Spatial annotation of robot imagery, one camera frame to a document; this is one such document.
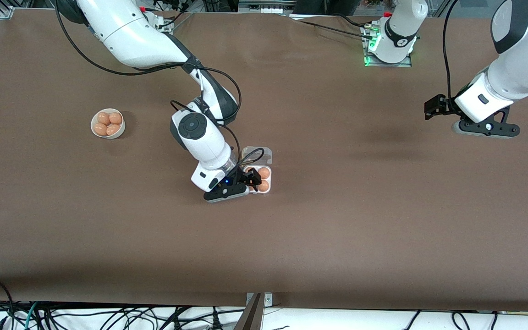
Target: white bowl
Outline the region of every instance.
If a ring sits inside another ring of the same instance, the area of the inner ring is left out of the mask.
[[[107,114],[110,114],[110,113],[114,113],[114,112],[117,112],[121,115],[121,127],[119,130],[117,130],[117,132],[115,132],[115,134],[113,135],[109,135],[109,136],[101,136],[97,133],[95,133],[95,124],[99,123],[99,121],[97,120],[97,116],[101,113],[101,112],[105,112]],[[119,138],[121,134],[123,134],[124,130],[126,130],[126,119],[123,117],[123,114],[115,109],[103,109],[99,112],[97,112],[94,116],[93,116],[93,119],[91,119],[91,132],[93,132],[93,134],[95,134],[95,136],[98,136],[99,138],[107,138],[109,140],[112,140],[113,138]]]

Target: metal mounting plate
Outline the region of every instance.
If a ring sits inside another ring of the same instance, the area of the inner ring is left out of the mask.
[[[362,35],[371,35],[367,29],[364,27],[360,28],[360,32]],[[362,39],[362,47],[364,50],[364,65],[366,66],[386,66],[386,67],[411,67],[411,55],[408,54],[404,60],[402,60],[399,63],[384,63],[381,60],[379,60],[375,54],[369,51],[369,45],[374,40],[368,40],[365,38]]]
[[[246,295],[246,305],[250,302],[250,299],[254,295],[254,292],[248,292]],[[264,307],[272,307],[272,293],[264,293]]]

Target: bowl of eggs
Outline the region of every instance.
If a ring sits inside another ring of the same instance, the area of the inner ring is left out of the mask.
[[[121,112],[115,109],[103,109],[91,119],[91,132],[99,138],[119,138],[126,130],[126,121]]]

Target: floor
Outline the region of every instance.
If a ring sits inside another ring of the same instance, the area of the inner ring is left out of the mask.
[[[217,310],[229,311],[239,307],[218,307]],[[59,322],[65,329],[68,330],[99,330],[103,329],[103,324],[108,320],[108,314],[111,317],[113,312],[118,309],[71,309],[65,311],[56,311],[53,315],[58,315],[55,320]],[[174,308],[153,308],[153,311],[160,318],[168,317],[174,312]],[[59,314],[71,313],[81,316],[68,315],[60,316]],[[86,316],[82,314],[99,314]],[[189,324],[182,324],[179,329],[184,330],[209,330],[211,329],[212,317],[208,316],[212,313],[211,307],[193,307],[185,313],[181,314],[182,318],[191,319],[198,317],[204,321],[194,321]],[[24,319],[26,314],[18,312],[17,316]],[[142,313],[143,317],[147,318],[143,322],[139,319],[138,322],[132,322],[127,326],[126,318],[116,322],[105,330],[152,330],[157,326],[152,322],[150,313]],[[6,315],[5,312],[0,312],[0,320]],[[227,325],[224,329],[232,329],[232,326],[239,319],[241,313],[225,313],[220,314],[220,323]],[[299,308],[267,308],[264,310],[264,318],[262,321],[262,330],[437,330],[437,329],[455,329],[452,322],[452,313],[450,312],[421,312],[417,315],[416,320],[412,326],[409,326],[411,319],[415,315],[414,311],[368,311],[368,310],[339,310],[339,309],[299,309]],[[463,329],[473,330],[488,330],[493,324],[494,317],[489,313],[462,313],[465,317],[467,325]],[[455,315],[458,324],[463,326],[461,317]],[[110,319],[110,322],[117,321],[115,318]],[[21,330],[16,322],[13,330]],[[170,324],[165,330],[173,330],[174,325]],[[3,330],[11,330],[11,324],[8,320]],[[528,330],[528,315],[507,315],[499,314],[494,330]]]

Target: table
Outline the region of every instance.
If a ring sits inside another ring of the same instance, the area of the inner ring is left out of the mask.
[[[453,90],[495,58],[489,30],[450,21]],[[190,17],[175,36],[241,86],[230,128],[274,153],[270,195],[208,204],[168,131],[168,102],[197,85],[178,69],[100,71],[53,11],[16,10],[0,21],[0,280],[21,300],[241,305],[266,291],[287,307],[528,310],[528,98],[511,140],[424,121],[446,90],[441,31],[427,19],[413,67],[395,69],[287,17]],[[106,107],[124,113],[117,140],[90,132]]]

